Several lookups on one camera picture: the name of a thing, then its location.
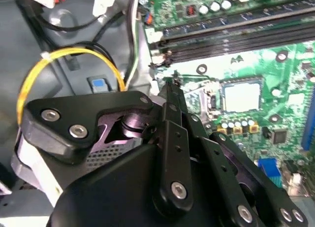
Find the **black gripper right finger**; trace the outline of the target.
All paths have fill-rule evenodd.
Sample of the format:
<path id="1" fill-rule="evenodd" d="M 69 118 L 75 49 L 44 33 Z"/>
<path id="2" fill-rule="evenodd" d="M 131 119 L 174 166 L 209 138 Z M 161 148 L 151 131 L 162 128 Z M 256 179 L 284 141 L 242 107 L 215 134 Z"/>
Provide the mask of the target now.
<path id="1" fill-rule="evenodd" d="M 192 153 L 201 159 L 214 186 L 215 210 L 224 227 L 306 227 L 305 214 L 285 189 L 277 187 L 225 134 L 208 135 L 197 116 L 188 113 L 184 93 L 176 86 Z"/>

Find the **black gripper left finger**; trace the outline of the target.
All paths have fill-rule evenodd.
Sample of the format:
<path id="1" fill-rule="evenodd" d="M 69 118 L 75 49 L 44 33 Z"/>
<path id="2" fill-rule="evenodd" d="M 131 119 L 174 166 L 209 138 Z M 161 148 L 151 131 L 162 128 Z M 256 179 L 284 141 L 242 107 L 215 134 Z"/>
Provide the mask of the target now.
<path id="1" fill-rule="evenodd" d="M 194 198 L 177 85 L 167 82 L 154 99 L 129 91 L 33 100 L 25 107 L 22 135 L 63 192 L 142 145 L 156 146 L 154 205 L 161 213 L 187 213 Z"/>

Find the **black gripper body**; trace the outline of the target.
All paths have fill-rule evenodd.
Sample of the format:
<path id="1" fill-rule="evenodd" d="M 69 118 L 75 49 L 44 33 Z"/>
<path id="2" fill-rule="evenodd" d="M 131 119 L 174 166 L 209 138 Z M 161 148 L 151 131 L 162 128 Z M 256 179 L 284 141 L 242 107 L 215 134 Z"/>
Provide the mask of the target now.
<path id="1" fill-rule="evenodd" d="M 158 150 L 142 145 L 70 184 L 58 199 L 50 227 L 230 227 L 206 166 L 190 161 L 194 204 L 166 217 L 153 202 Z"/>

